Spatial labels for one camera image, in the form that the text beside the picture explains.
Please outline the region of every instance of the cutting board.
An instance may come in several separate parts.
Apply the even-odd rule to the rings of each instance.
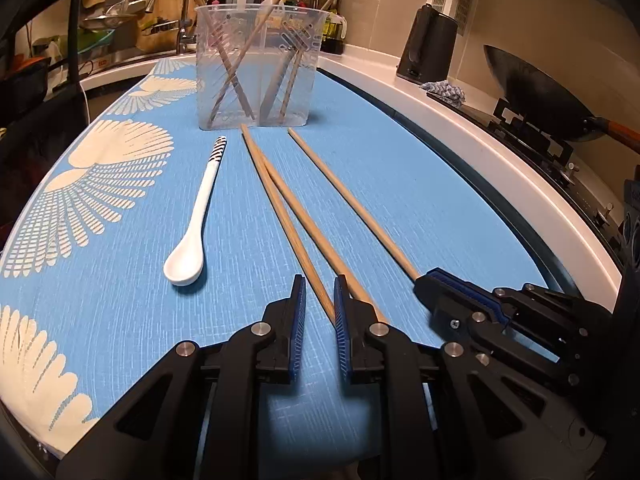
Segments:
[[[189,0],[187,17],[193,21],[195,21],[196,18],[195,7],[196,2],[194,0]],[[166,30],[151,36],[143,36],[142,28],[150,22],[155,23],[158,18],[164,18],[169,22],[178,20],[180,18],[181,10],[182,0],[156,0],[153,12],[145,13],[138,20],[138,38],[136,40],[136,47],[142,50],[142,52],[146,52],[148,54],[173,50],[175,48],[175,39],[178,33],[177,30]]]

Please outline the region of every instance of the white countertop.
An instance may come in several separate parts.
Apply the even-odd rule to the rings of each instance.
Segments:
[[[149,73],[157,59],[89,76],[84,90]],[[322,54],[318,66],[363,89],[429,132],[501,193],[535,229],[571,274],[583,296],[609,310],[621,275],[574,209],[526,162],[491,135],[396,76],[399,59],[347,46],[342,56]],[[466,104],[492,113],[496,99],[464,83]]]

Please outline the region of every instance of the blue tablecloth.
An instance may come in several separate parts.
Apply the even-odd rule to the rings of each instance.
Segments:
[[[176,342],[226,340],[288,296],[301,272],[233,130],[222,132],[204,272],[185,288],[162,274],[221,133],[198,129],[194,80],[192,64],[162,60],[94,121],[34,193],[0,260],[0,397],[60,452]],[[509,229],[429,148],[321,74],[313,92],[297,131],[418,270],[439,266],[488,289],[544,285]],[[439,346],[410,280],[285,129],[252,134],[390,322]],[[296,225],[331,293],[333,271]],[[377,453],[376,395],[341,384],[334,329],[309,289],[300,380],[262,389],[261,476]]]

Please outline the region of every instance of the gas stove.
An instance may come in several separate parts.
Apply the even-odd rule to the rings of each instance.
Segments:
[[[570,162],[574,150],[570,144],[527,122],[504,99],[498,100],[494,113],[489,115],[466,105],[455,108],[435,96],[429,97],[472,121],[536,170],[581,216],[622,272],[626,257],[620,226],[610,217],[613,205],[601,203],[576,178],[580,168]]]

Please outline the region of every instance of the spoon handle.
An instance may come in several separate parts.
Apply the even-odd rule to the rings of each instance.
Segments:
[[[222,160],[222,155],[225,152],[225,147],[226,137],[218,137],[215,144],[213,145],[211,156],[209,157],[207,167],[204,170],[204,176],[202,177],[202,182],[200,183],[200,189],[198,190],[196,202],[193,205],[191,221],[189,222],[190,230],[197,229],[197,231],[200,232],[202,229],[202,221],[204,220],[204,214],[207,211],[209,195],[211,194],[213,183],[216,180],[216,175],[218,174],[218,168],[220,166],[220,160]]]

